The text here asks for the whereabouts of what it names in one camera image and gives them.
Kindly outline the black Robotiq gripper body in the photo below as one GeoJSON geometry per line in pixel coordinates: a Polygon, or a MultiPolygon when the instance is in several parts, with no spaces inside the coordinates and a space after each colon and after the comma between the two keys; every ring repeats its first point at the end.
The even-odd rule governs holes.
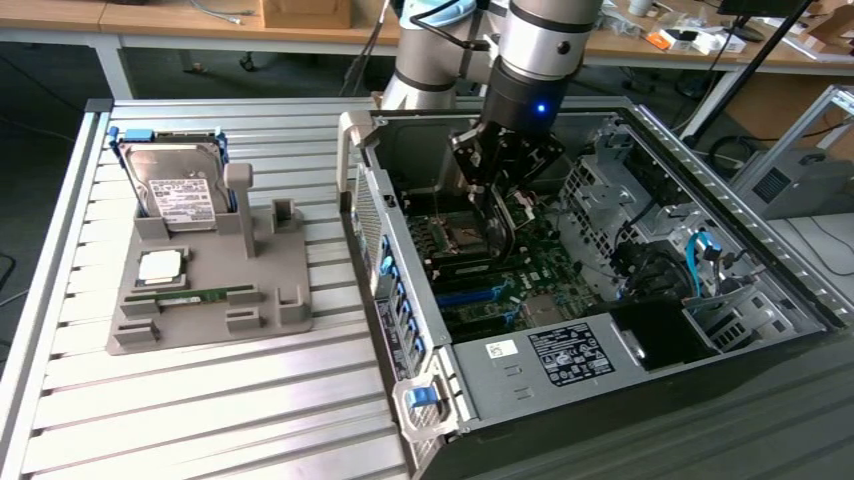
{"type": "Polygon", "coordinates": [[[498,148],[502,140],[555,138],[553,125],[561,110],[569,78],[539,80],[514,72],[506,64],[493,68],[485,105],[477,127],[494,127],[495,180],[498,184],[498,148]]]}

